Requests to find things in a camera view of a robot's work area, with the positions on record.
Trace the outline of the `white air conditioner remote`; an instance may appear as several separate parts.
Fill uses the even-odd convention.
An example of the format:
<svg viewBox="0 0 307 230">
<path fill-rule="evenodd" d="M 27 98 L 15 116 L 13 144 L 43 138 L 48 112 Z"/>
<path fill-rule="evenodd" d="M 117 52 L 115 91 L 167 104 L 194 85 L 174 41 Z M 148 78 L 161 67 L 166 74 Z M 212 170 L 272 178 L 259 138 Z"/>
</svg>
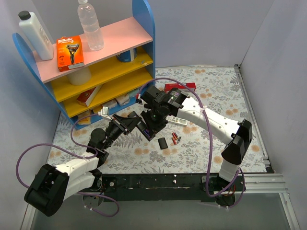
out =
<svg viewBox="0 0 307 230">
<path fill-rule="evenodd" d="M 174 116 L 167 116 L 166 120 L 168 121 L 168 123 L 171 123 L 173 125 L 178 125 L 181 127 L 186 127 L 188 125 L 187 120 L 181 119 L 178 117 L 174 117 Z"/>
</svg>

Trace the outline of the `black battery cover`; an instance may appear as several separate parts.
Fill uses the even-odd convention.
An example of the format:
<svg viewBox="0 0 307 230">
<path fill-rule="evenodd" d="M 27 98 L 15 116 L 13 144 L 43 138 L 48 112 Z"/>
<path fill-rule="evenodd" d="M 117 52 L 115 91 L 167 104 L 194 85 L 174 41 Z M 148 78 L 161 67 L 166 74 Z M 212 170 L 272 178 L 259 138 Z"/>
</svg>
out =
<svg viewBox="0 0 307 230">
<path fill-rule="evenodd" d="M 158 139 L 158 144 L 161 150 L 165 150 L 168 148 L 167 142 L 165 138 L 159 138 Z"/>
</svg>

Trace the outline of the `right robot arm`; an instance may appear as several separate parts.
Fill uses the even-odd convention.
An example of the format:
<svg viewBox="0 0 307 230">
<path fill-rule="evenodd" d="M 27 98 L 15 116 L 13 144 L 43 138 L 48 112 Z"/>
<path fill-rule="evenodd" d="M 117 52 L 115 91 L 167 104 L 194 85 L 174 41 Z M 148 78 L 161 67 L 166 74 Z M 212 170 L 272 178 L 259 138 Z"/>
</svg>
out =
<svg viewBox="0 0 307 230">
<path fill-rule="evenodd" d="M 235 184 L 238 168 L 252 140 L 252 124 L 248 120 L 238 122 L 219 115 L 204 108 L 186 92 L 177 88 L 164 92 L 152 85 L 146 91 L 138 93 L 136 101 L 147 108 L 141 116 L 150 136 L 164 129 L 167 116 L 172 115 L 193 122 L 220 139 L 226 147 L 222 152 L 223 162 L 217 184 L 225 191 Z"/>
</svg>

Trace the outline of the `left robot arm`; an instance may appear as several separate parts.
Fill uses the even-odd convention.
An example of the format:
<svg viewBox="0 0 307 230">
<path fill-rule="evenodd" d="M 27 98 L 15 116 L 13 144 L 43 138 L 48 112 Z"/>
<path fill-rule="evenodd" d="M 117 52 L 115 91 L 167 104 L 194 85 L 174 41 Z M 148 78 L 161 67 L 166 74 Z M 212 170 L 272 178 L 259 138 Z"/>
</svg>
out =
<svg viewBox="0 0 307 230">
<path fill-rule="evenodd" d="M 105 130 L 96 128 L 91 132 L 86 152 L 80 157 L 56 166 L 43 165 L 25 193 L 25 202 L 50 217 L 73 194 L 86 188 L 98 191 L 102 186 L 98 167 L 109 156 L 106 149 L 121 134 L 130 133 L 141 121 L 139 116 L 113 115 Z"/>
</svg>

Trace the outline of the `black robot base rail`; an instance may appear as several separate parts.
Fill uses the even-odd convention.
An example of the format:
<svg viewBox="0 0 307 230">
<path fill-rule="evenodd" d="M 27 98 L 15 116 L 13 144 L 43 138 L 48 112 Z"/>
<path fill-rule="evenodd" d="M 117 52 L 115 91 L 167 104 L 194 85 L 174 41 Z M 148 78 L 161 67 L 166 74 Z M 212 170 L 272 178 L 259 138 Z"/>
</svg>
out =
<svg viewBox="0 0 307 230">
<path fill-rule="evenodd" d="M 216 202 L 226 207 L 233 205 L 238 194 L 245 190 L 241 175 L 216 197 L 212 195 L 226 187 L 228 182 L 213 173 L 209 178 L 209 186 L 205 183 L 204 173 L 104 174 L 97 185 L 83 191 L 103 194 L 116 201 L 196 200 Z"/>
</svg>

